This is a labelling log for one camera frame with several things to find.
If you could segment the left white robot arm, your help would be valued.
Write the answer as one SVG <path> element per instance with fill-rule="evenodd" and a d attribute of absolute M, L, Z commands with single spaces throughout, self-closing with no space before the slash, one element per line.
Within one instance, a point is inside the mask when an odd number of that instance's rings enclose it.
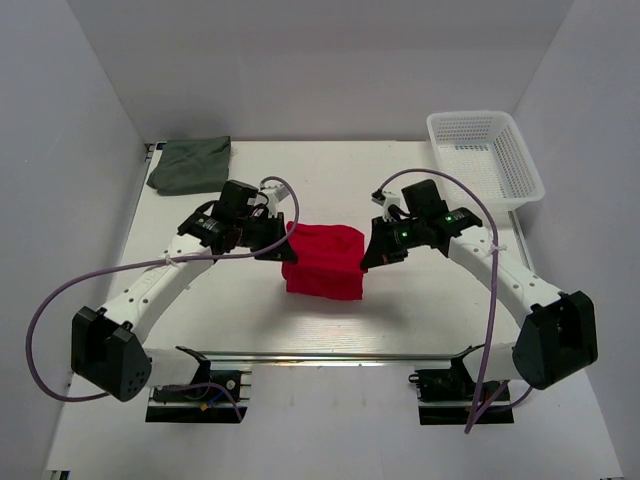
<path fill-rule="evenodd" d="M 190 284 L 218 261 L 254 258 L 294 262 L 279 204 L 296 195 L 282 178 L 259 186 L 230 180 L 218 199 L 191 213 L 161 258 L 140 264 L 141 275 L 97 309 L 84 307 L 72 320 L 71 366 L 75 374 L 127 402 L 145 388 L 182 391 L 199 399 L 211 387 L 207 357 L 186 347 L 145 347 L 156 322 Z M 235 253 L 235 248 L 242 253 Z"/>

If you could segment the red t-shirt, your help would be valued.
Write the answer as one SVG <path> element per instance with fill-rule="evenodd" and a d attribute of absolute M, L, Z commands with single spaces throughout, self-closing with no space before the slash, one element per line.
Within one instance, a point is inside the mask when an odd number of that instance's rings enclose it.
<path fill-rule="evenodd" d="M 364 234 L 346 225 L 299 223 L 288 239 L 296 263 L 285 262 L 286 292 L 339 301 L 363 297 Z"/>

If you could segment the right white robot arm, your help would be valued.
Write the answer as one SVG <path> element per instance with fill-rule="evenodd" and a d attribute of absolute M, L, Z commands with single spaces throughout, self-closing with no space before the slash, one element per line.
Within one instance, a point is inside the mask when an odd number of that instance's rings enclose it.
<path fill-rule="evenodd" d="M 390 193 L 373 192 L 383 213 L 371 222 L 361 268 L 402 262 L 412 248 L 436 249 L 489 289 L 519 328 L 512 343 L 487 353 L 469 348 L 452 359 L 451 384 L 459 396 L 477 397 L 488 381 L 523 380 L 544 390 L 597 360 L 595 309 L 585 293 L 565 293 L 498 251 L 482 220 L 467 208 L 450 209 L 434 181 L 404 188 L 401 199 L 405 209 Z"/>

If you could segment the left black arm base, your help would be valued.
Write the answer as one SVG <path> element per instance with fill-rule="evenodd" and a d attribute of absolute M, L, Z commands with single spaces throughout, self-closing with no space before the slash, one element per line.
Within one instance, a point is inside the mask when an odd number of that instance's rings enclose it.
<path fill-rule="evenodd" d="M 251 370 L 178 346 L 157 350 L 145 421 L 173 424 L 239 424 L 251 395 Z"/>

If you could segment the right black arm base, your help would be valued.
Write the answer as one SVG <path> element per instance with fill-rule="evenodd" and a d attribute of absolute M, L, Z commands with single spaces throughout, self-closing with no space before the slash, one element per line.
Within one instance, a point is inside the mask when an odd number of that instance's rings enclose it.
<path fill-rule="evenodd" d="M 475 382 L 463 368 L 463 358 L 484 345 L 470 346 L 456 354 L 444 368 L 415 369 L 408 382 L 416 388 L 418 415 L 421 426 L 455 426 L 466 424 L 475 391 Z M 500 382 L 485 381 L 480 406 L 499 389 Z M 478 420 L 478 424 L 513 424 L 514 416 L 506 409 L 510 403 L 508 388 L 496 398 L 492 406 Z"/>

